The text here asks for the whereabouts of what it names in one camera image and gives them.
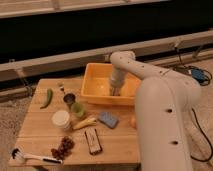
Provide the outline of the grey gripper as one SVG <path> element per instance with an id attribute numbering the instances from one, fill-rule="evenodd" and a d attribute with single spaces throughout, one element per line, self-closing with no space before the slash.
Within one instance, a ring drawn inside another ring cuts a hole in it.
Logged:
<path id="1" fill-rule="evenodd" d="M 109 79 L 110 83 L 110 94 L 112 96 L 119 96 L 121 88 L 125 83 L 125 76 L 127 72 L 118 68 L 113 68 Z"/>

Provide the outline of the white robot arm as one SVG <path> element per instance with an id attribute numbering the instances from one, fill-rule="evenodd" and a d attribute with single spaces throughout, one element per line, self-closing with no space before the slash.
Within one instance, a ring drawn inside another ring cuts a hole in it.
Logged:
<path id="1" fill-rule="evenodd" d="M 182 113 L 198 103 L 201 86 L 192 77 L 135 60 L 132 51 L 110 55 L 111 92 L 126 73 L 141 80 L 135 113 L 142 171 L 193 171 Z"/>

